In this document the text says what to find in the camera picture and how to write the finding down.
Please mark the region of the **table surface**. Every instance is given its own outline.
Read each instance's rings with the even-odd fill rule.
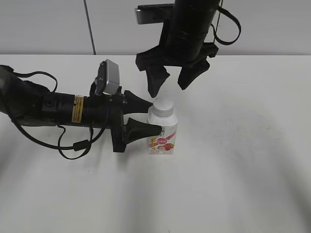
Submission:
[[[0,64],[49,72],[58,92],[87,95],[105,59],[119,64],[124,90],[151,100],[134,56],[0,55]],[[311,56],[210,63],[185,91],[180,69],[168,68],[158,96],[178,109],[174,155],[148,155],[145,140],[113,153],[106,131],[88,156],[67,161],[0,114],[0,232],[311,232]],[[62,132],[27,131],[53,144]],[[63,144],[86,137],[88,129],[69,127]]]

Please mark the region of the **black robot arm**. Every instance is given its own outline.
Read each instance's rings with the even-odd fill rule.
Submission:
[[[148,91],[155,97],[169,77],[164,66],[182,67],[178,84],[184,90],[200,74],[209,69],[207,57],[215,57],[218,48],[214,43],[204,42],[210,26],[214,37],[223,45],[231,45],[240,36],[239,21],[219,6],[220,0],[175,0],[174,4],[141,5],[136,8],[138,24],[163,23],[159,45],[137,54],[136,64],[145,70]],[[221,40],[212,25],[216,11],[233,20],[239,35],[234,41]]]
[[[152,104],[130,91],[121,93],[118,66],[106,60],[98,70],[98,76],[90,89],[90,96],[76,96],[49,91],[46,87],[19,77],[32,74],[14,73],[8,66],[0,66],[0,112],[7,114],[17,128],[29,139],[51,149],[89,150],[105,129],[111,130],[113,151],[124,152],[126,145],[149,136],[159,135],[161,127],[145,124],[129,118],[123,123],[123,115],[147,113]],[[40,142],[28,135],[21,126],[79,126],[102,129],[97,137],[61,147]]]

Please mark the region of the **black cable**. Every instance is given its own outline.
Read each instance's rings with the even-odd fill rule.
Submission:
[[[11,109],[9,108],[6,100],[4,99],[4,95],[2,93],[2,91],[0,90],[0,99],[2,99],[2,102],[3,102],[3,106],[10,118],[10,120],[12,121],[12,123],[16,126],[16,128],[26,137],[28,138],[29,140],[31,140],[32,142],[34,143],[37,143],[43,147],[47,147],[47,148],[50,148],[50,149],[54,149],[54,150],[59,150],[59,147],[58,146],[54,146],[54,145],[51,145],[51,144],[48,144],[48,143],[45,143],[45,142],[42,142],[34,137],[32,137],[29,133],[27,133],[23,128],[22,126],[20,125],[20,123],[16,120],[14,114],[11,112]],[[107,123],[108,123],[108,115],[109,115],[109,111],[107,110],[107,116],[106,116],[106,120],[105,120],[105,123],[103,125],[103,127],[101,128],[100,132],[97,134],[97,136],[94,138],[94,139],[91,139],[91,144],[96,142],[104,133],[105,129],[106,129],[106,126],[107,126]],[[60,147],[61,150],[73,150],[74,147],[71,146],[71,147]]]
[[[65,128],[64,126],[61,126],[61,125],[57,125],[57,127],[64,130],[63,133],[60,135],[60,137],[59,137],[59,139],[58,139],[57,147],[58,147],[58,152],[59,152],[65,159],[76,160],[76,159],[82,158],[83,156],[86,156],[87,153],[89,153],[89,151],[91,150],[91,147],[92,147],[92,139],[93,139],[93,134],[94,134],[94,130],[93,130],[93,127],[92,127],[92,126],[89,127],[89,131],[90,131],[89,146],[84,150],[84,152],[83,152],[81,155],[79,155],[78,157],[75,157],[75,158],[69,158],[69,157],[67,157],[67,156],[62,152],[62,149],[61,149],[61,146],[60,146],[60,142],[61,142],[61,140],[62,140],[63,135],[64,135],[65,132],[66,132],[66,128]]]
[[[220,7],[223,7],[223,3],[224,3],[224,0],[221,0],[222,2],[220,3]],[[216,33],[217,33],[217,30],[218,30],[218,25],[219,25],[219,20],[220,20],[220,12],[218,14],[218,19],[217,19],[217,24],[216,24]]]
[[[4,95],[2,94],[1,90],[0,90],[0,97],[2,98],[2,102],[3,102],[3,106],[10,118],[10,120],[12,121],[12,123],[16,126],[16,128],[29,140],[33,141],[34,143],[37,143],[41,146],[50,148],[50,149],[54,149],[54,150],[58,150],[57,146],[54,145],[50,145],[48,143],[42,142],[34,137],[32,137],[30,134],[28,134],[23,128],[22,126],[19,124],[19,122],[16,120],[15,116],[13,115],[13,113],[11,112],[11,109],[9,108],[9,106],[7,105],[7,102],[4,99]],[[73,150],[73,147],[62,147],[62,150]]]
[[[91,37],[91,44],[92,44],[92,48],[93,48],[93,55],[96,55],[95,44],[94,44],[94,39],[93,39],[91,23],[89,21],[89,15],[88,15],[88,9],[87,9],[86,0],[83,0],[83,2],[84,2],[84,9],[86,11],[86,20],[87,20],[88,31],[89,31],[89,35]]]
[[[58,86],[57,79],[53,75],[51,75],[47,72],[44,72],[44,71],[36,71],[36,72],[28,73],[28,74],[21,74],[21,73],[13,72],[13,74],[17,77],[20,77],[20,78],[29,78],[29,77],[36,75],[36,74],[43,74],[43,75],[49,76],[50,78],[52,78],[56,82],[54,90],[52,92],[55,92],[57,89],[57,86]]]

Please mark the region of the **bottle cap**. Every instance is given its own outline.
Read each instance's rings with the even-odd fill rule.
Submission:
[[[153,112],[159,117],[169,117],[174,112],[174,103],[170,100],[158,98],[154,101]]]

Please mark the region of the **warning label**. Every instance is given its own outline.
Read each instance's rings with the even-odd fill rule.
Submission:
[[[72,123],[81,123],[83,110],[83,96],[75,96],[72,110]]]

